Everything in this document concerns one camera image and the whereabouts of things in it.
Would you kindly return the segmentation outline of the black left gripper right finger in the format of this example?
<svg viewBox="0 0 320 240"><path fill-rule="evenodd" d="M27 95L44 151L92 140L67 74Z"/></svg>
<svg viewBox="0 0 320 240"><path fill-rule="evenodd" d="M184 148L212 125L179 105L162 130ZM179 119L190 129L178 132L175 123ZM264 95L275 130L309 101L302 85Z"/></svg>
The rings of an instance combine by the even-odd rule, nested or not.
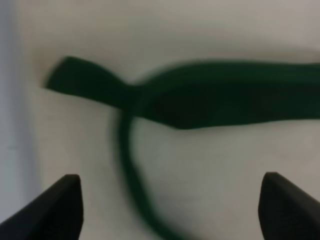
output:
<svg viewBox="0 0 320 240"><path fill-rule="evenodd" d="M277 172L263 177L258 218L265 240L320 238L320 202Z"/></svg>

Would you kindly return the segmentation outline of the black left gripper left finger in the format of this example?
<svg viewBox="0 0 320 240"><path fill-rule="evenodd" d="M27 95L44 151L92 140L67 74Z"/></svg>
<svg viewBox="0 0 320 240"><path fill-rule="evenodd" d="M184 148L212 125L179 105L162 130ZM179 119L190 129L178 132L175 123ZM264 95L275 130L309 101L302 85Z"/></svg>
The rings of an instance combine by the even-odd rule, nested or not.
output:
<svg viewBox="0 0 320 240"><path fill-rule="evenodd" d="M0 224L2 240L78 240L84 223L81 179L67 174Z"/></svg>

